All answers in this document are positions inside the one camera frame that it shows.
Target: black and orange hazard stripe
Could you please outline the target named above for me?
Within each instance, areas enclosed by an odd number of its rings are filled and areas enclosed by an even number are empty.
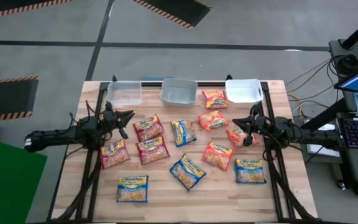
[[[32,115],[39,77],[0,80],[0,120]]]
[[[72,0],[0,0],[0,17],[70,2]]]
[[[194,29],[211,10],[209,6],[195,0],[134,0],[134,2],[187,29]]]

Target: concrete floor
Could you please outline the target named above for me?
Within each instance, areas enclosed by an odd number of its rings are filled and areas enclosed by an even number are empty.
[[[328,41],[346,38],[358,28],[358,1],[353,0],[203,2],[213,10],[194,30],[187,30],[130,0],[115,0],[104,41],[326,47]],[[107,5],[108,0],[74,0],[1,17],[0,40],[96,42]],[[93,47],[0,45],[0,78],[40,76],[33,116],[1,121],[0,140],[22,147],[24,136],[33,130],[67,127],[68,113],[76,111],[92,53]],[[232,74],[235,78],[290,81],[328,58],[328,52],[102,48],[93,80],[109,80],[113,74],[121,80],[223,80]],[[294,94],[301,98],[314,95],[329,85],[325,71],[321,71]],[[335,97],[336,92],[330,90],[312,100],[331,105]],[[292,109],[297,106],[291,103]],[[304,106],[308,116],[322,110],[308,103]],[[47,167],[28,222],[41,222],[47,217],[64,147],[51,147],[41,153],[48,155]],[[336,188],[331,168],[316,162],[306,168],[319,217],[358,223],[358,198]]]

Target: instant noodle packet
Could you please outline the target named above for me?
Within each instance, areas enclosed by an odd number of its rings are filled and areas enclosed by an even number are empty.
[[[226,109],[227,101],[224,91],[221,90],[205,90],[202,91],[206,98],[206,108],[209,110]]]
[[[187,190],[194,187],[206,173],[200,169],[186,154],[169,170]]]
[[[120,177],[117,202],[147,202],[149,177]]]
[[[236,182],[239,184],[266,184],[262,159],[236,159],[234,161]]]
[[[164,133],[164,128],[157,115],[144,121],[134,123],[135,132],[139,142],[152,139]]]
[[[142,165],[169,157],[169,152],[162,136],[137,143],[136,146]]]
[[[209,165],[227,171],[232,155],[233,149],[228,149],[224,146],[210,142],[206,146],[201,160],[207,162]]]
[[[200,125],[207,131],[211,131],[213,128],[229,125],[223,118],[223,115],[220,111],[212,111],[210,113],[198,116],[198,119],[200,120]]]
[[[236,148],[245,147],[242,145],[242,143],[248,137],[248,133],[245,133],[241,129],[237,129],[237,130],[226,130],[226,134],[229,137],[230,142],[233,143],[234,147],[236,147]],[[258,145],[259,142],[258,142],[258,139],[256,138],[256,135],[254,133],[252,133],[252,137],[254,138],[254,140],[252,141],[251,146]]]
[[[124,140],[108,144],[101,147],[100,159],[103,169],[115,166],[124,161],[131,159],[129,157],[127,148],[125,147]]]
[[[197,140],[196,132],[191,121],[172,121],[175,142],[178,147]]]

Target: orange noodle package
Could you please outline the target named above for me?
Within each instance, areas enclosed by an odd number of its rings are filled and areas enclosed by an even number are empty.
[[[228,149],[224,146],[210,142],[206,146],[204,155],[201,160],[207,162],[209,165],[227,171],[227,167],[229,166],[232,155],[233,149]]]
[[[162,123],[157,115],[144,121],[134,123],[134,128],[139,142],[152,139],[164,132]]]
[[[224,91],[221,90],[205,90],[202,91],[206,98],[206,108],[209,110],[226,109],[227,101]]]
[[[137,143],[136,146],[142,165],[169,157],[169,152],[162,136]]]
[[[248,133],[245,133],[241,129],[237,130],[226,130],[226,134],[230,139],[230,142],[233,143],[233,146],[236,148],[245,147],[242,145],[245,139],[248,137]],[[254,140],[250,146],[257,146],[259,144],[258,139],[256,138],[256,134],[252,133],[252,137]]]
[[[101,147],[100,159],[103,169],[115,166],[131,159],[129,157],[124,140]]]
[[[200,125],[207,131],[211,131],[213,128],[229,125],[219,111],[212,111],[210,113],[198,116],[198,119],[200,120]]]

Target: black aluminum frame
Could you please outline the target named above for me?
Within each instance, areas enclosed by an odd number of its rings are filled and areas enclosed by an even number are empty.
[[[221,81],[221,82],[198,81],[197,83],[198,83],[198,86],[224,86],[225,85],[225,81]],[[95,110],[96,114],[100,114],[100,112],[101,112],[101,103],[102,103],[102,100],[104,97],[104,91],[107,89],[107,85],[108,85],[108,83],[106,83],[106,82],[102,82],[100,84],[98,101],[96,103],[96,110]],[[142,82],[142,87],[160,87],[160,86],[162,86],[162,81],[160,81],[160,82]],[[268,116],[270,119],[274,119],[273,105],[272,105],[272,101],[270,98],[269,86],[268,86],[267,82],[262,82],[262,89],[263,89],[263,93],[265,95],[265,102],[267,105]],[[259,107],[261,115],[265,116],[262,102],[258,103],[258,107]],[[269,144],[268,144],[268,141],[266,138],[264,138],[264,142],[265,142],[265,149],[269,149]],[[80,191],[84,190],[85,182],[88,180],[88,177],[90,175],[92,156],[93,156],[93,151],[88,150],[88,153],[86,155],[86,160],[85,160],[85,168],[84,168],[84,172],[83,172],[83,178],[82,178]],[[286,184],[288,184],[287,172],[285,170],[284,158],[283,158],[283,154],[282,154],[281,150],[277,151],[277,161],[278,161],[278,165],[280,168],[280,175],[283,177],[284,182]],[[95,164],[94,171],[93,171],[93,172],[95,172],[95,169],[99,169],[99,170],[96,170],[96,172],[98,172],[98,174],[97,174],[98,176],[97,176],[97,178],[95,178],[93,185],[92,185],[91,196],[90,196],[90,200],[89,200],[89,209],[88,209],[86,218],[82,217],[83,206],[84,206],[84,200],[82,200],[76,210],[74,220],[65,220],[65,221],[57,221],[56,222],[55,220],[52,220],[52,211],[55,206],[57,191],[58,191],[58,187],[60,185],[60,178],[62,176],[63,167],[64,167],[64,161],[62,164],[62,168],[60,169],[59,180],[55,187],[55,193],[53,195],[52,203],[50,206],[47,223],[91,223],[91,222],[93,222],[94,207],[95,207],[96,196],[97,196],[97,192],[98,192],[99,173],[100,173],[100,168],[101,168],[100,160],[99,159],[96,160],[96,164]],[[271,163],[268,164],[268,168],[270,171],[272,169],[275,169],[275,167]],[[278,221],[284,220],[285,218],[284,218],[283,210],[282,210],[282,206],[281,206],[280,192],[278,191],[278,185],[277,185],[276,181],[271,178],[271,176],[270,176],[270,182],[272,185],[272,192],[273,192],[273,199],[274,199],[274,204],[275,204],[275,209],[276,209],[276,214],[277,214],[277,220]],[[292,206],[291,202],[289,201],[288,197],[285,197],[285,198],[286,198],[286,205],[287,205],[288,216],[289,216],[288,219],[294,220],[295,213],[294,213],[293,206]]]

